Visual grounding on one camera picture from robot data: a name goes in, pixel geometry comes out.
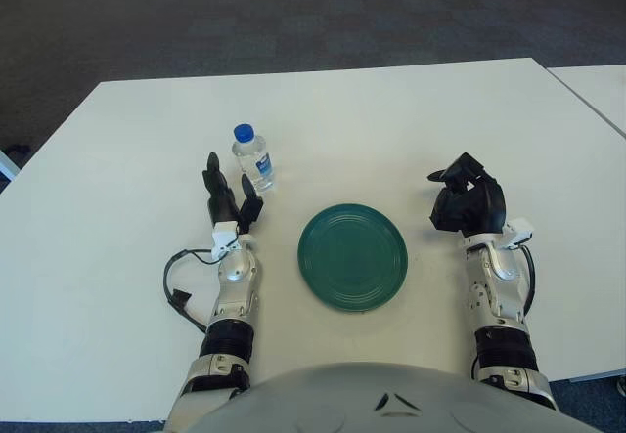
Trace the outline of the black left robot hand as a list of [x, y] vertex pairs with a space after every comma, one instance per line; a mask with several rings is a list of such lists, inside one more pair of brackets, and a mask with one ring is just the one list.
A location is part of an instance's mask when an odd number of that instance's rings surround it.
[[202, 178], [209, 192], [208, 211], [212, 224], [234, 221], [237, 223], [238, 233], [247, 234], [250, 225], [257, 221], [264, 204], [247, 174], [243, 174], [241, 179], [246, 197], [241, 207], [236, 204], [234, 193], [220, 170], [219, 158], [215, 152], [209, 154]]

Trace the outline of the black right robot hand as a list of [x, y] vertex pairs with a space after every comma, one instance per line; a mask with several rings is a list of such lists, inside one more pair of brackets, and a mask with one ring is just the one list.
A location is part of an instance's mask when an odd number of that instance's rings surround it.
[[461, 232], [465, 238], [502, 232], [506, 222], [503, 190], [473, 156], [464, 152], [427, 179], [444, 184], [430, 214], [435, 229]]

